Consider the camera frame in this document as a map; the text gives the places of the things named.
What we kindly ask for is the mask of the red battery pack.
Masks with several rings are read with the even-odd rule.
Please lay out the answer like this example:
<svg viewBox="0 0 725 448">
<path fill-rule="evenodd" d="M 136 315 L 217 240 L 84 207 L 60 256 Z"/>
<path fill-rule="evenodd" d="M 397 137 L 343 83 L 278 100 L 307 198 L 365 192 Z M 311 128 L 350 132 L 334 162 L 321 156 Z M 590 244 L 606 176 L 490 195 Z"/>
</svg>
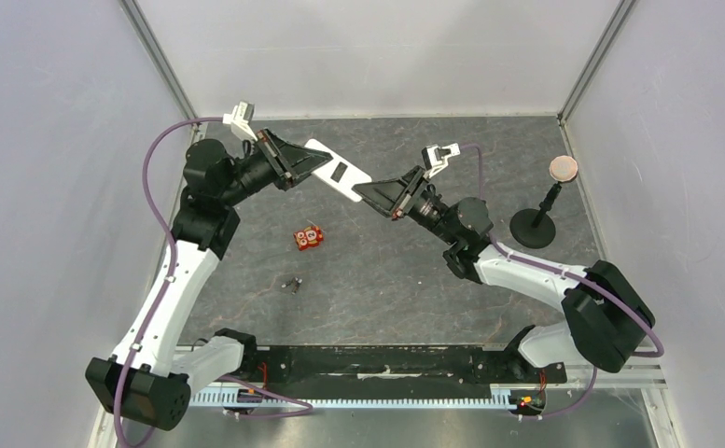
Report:
<svg viewBox="0 0 725 448">
<path fill-rule="evenodd" d="M 293 236 L 299 251 L 318 247 L 324 241 L 322 229 L 315 225 L 310 225 L 302 230 L 295 231 Z"/>
</svg>

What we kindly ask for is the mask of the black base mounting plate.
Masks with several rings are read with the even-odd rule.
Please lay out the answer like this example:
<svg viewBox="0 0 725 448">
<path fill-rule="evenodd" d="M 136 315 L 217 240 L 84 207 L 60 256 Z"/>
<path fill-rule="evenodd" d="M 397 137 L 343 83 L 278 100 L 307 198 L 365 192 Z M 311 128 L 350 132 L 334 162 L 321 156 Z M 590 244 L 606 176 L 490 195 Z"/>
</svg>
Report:
<svg viewBox="0 0 725 448">
<path fill-rule="evenodd" d="M 483 345 L 271 345 L 234 376 L 294 399 L 484 399 L 491 385 L 563 384 L 564 364 L 531 366 Z"/>
</svg>

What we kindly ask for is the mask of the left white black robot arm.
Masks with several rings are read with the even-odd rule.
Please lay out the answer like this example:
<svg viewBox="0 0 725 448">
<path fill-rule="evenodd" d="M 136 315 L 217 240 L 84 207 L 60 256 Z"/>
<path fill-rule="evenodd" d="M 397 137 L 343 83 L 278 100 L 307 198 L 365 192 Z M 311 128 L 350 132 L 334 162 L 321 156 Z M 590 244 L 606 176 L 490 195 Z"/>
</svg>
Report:
<svg viewBox="0 0 725 448">
<path fill-rule="evenodd" d="M 251 334 L 221 329 L 182 357 L 175 354 L 179 338 L 239 227 L 236 205 L 268 186 L 291 189 L 337 158 L 327 150 L 289 143 L 267 129 L 243 145 L 241 158 L 232 157 L 216 139 L 187 149 L 179 210 L 163 226 L 165 260 L 113 353 L 88 364 L 88 384 L 119 424 L 133 421 L 171 430 L 194 394 L 220 377 L 230 374 L 247 381 L 262 374 Z"/>
</svg>

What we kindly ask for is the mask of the black stand with pink disc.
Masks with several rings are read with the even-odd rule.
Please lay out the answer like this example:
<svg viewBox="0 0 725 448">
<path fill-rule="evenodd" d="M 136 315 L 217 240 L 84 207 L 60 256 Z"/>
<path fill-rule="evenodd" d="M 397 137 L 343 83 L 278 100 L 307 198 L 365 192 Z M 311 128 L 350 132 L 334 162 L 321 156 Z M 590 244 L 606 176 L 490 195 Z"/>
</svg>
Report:
<svg viewBox="0 0 725 448">
<path fill-rule="evenodd" d="M 557 230 L 549 212 L 558 199 L 563 185 L 572 182 L 578 176 L 579 166 L 571 156 L 558 156 L 551 161 L 549 173 L 554 183 L 539 203 L 538 209 L 522 209 L 515 213 L 509 222 L 512 237 L 527 248 L 544 248 L 554 241 Z"/>
</svg>

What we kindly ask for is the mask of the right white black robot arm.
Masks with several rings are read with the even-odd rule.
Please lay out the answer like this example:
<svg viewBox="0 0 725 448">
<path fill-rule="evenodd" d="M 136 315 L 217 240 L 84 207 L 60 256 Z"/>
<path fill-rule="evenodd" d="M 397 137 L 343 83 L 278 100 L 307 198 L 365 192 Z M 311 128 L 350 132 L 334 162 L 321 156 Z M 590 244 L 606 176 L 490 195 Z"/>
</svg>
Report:
<svg viewBox="0 0 725 448">
<path fill-rule="evenodd" d="M 525 329 L 505 356 L 508 374 L 528 381 L 542 368 L 584 361 L 619 372 L 631 357 L 661 357 L 655 318 L 624 274 L 599 259 L 590 267 L 529 256 L 499 243 L 484 200 L 445 203 L 416 166 L 400 178 L 357 184 L 353 190 L 385 217 L 405 217 L 437 236 L 458 278 L 503 287 L 560 311 L 564 321 Z"/>
</svg>

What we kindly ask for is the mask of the white remote control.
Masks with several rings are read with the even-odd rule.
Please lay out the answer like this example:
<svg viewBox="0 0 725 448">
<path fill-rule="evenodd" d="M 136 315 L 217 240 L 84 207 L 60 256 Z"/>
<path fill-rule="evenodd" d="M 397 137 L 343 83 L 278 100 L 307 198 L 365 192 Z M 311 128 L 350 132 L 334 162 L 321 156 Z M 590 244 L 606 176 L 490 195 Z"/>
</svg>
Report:
<svg viewBox="0 0 725 448">
<path fill-rule="evenodd" d="M 363 200 L 362 196 L 354 191 L 354 186 L 371 182 L 370 175 L 317 139 L 308 140 L 305 146 L 331 156 L 330 161 L 312 172 L 313 176 L 354 203 Z"/>
</svg>

